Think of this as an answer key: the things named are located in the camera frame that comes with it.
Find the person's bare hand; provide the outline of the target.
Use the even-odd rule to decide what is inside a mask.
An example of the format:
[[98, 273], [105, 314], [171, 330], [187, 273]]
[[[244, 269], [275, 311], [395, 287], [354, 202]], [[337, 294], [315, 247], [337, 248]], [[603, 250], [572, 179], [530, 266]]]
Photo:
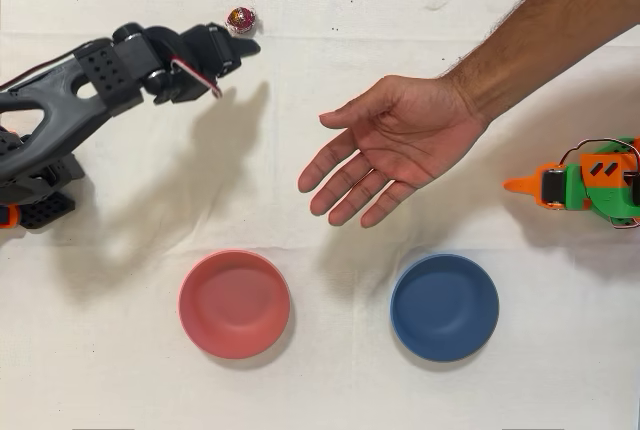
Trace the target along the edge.
[[458, 163], [490, 123], [450, 79], [385, 76], [319, 117], [337, 131], [302, 171], [310, 212], [371, 228]]

